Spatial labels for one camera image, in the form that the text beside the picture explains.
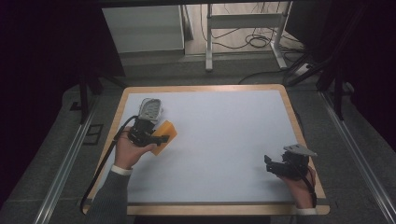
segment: metal stand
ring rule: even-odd
[[[280,69],[286,69],[285,60],[279,50],[279,41],[285,28],[290,9],[290,2],[282,13],[268,14],[238,14],[238,15],[212,15],[211,4],[207,5],[207,41],[206,41],[206,71],[213,70],[212,29],[233,28],[267,28],[277,27],[275,40],[271,48],[276,56]]]
[[[361,20],[361,16],[368,6],[368,2],[357,2],[357,8],[352,15],[345,31],[342,33],[340,40],[338,41],[332,55],[325,60],[324,62],[316,65],[314,68],[309,69],[304,74],[295,78],[294,80],[285,84],[285,86],[294,86],[297,83],[307,79],[308,77],[312,77],[319,71],[323,71],[323,74],[320,76],[317,82],[317,88],[319,91],[326,91],[329,89],[330,85],[334,81],[334,111],[340,120],[343,120],[342,110],[341,110],[341,101],[343,96],[343,79],[344,75],[339,66],[339,60],[341,58],[342,50],[344,49],[347,41],[351,37],[352,33],[355,31],[358,26],[359,21]]]

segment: dark background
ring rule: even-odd
[[[78,84],[80,75],[92,74],[94,67],[113,76],[123,76],[123,71],[99,7],[60,6],[45,0],[0,4],[3,203],[55,121],[63,93]],[[329,5],[330,19],[317,26],[321,35],[316,38],[325,38],[336,24],[345,23],[338,15],[349,8]],[[355,88],[352,101],[394,149],[395,9],[394,1],[371,3],[341,60],[346,81]],[[309,24],[300,28],[312,29]],[[317,59],[331,49],[332,43],[317,51]]]
[[[124,74],[101,8],[43,0],[1,4],[3,204],[55,121],[64,92],[82,75],[97,77],[96,67]]]

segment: dark suit sleeve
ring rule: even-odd
[[[130,175],[110,171],[87,213],[85,223],[126,223]]]

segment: white panel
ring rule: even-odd
[[[173,122],[178,136],[134,167],[130,203],[292,202],[264,163],[264,155],[281,161],[283,147],[297,143],[278,91],[133,93],[121,124],[147,97],[163,101],[160,124]],[[114,151],[105,174],[113,161]]]
[[[103,8],[118,53],[184,49],[179,6]]]

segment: white shirt cuff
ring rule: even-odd
[[[304,208],[304,209],[296,209],[296,214],[298,216],[312,216],[312,215],[317,215],[317,209],[316,208]]]
[[[114,173],[117,173],[119,175],[130,175],[132,173],[132,169],[131,170],[124,170],[116,165],[112,165],[111,166],[111,171]]]

